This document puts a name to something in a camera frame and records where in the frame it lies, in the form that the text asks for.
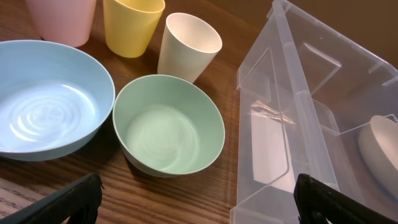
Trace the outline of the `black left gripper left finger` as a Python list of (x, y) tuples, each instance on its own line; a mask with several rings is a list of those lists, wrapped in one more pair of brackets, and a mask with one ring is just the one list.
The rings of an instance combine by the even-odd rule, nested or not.
[(53, 194), (1, 219), (1, 224), (95, 224), (102, 201), (99, 174), (88, 174)]

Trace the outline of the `cream large bowl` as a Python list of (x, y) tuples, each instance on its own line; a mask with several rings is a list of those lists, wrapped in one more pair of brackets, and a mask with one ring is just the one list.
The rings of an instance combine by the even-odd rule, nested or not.
[(397, 123), (373, 116), (359, 133), (359, 150), (373, 176), (397, 197)]

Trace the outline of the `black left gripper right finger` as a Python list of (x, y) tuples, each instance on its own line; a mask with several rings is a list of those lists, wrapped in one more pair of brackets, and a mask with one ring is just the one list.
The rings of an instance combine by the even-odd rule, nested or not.
[(298, 175), (294, 199), (300, 224), (397, 224), (308, 174)]

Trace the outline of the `light blue bowl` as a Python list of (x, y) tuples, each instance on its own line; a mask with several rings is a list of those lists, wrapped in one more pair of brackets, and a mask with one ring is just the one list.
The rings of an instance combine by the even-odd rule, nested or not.
[(87, 144), (116, 97), (107, 69), (56, 42), (1, 42), (1, 156), (47, 161)]

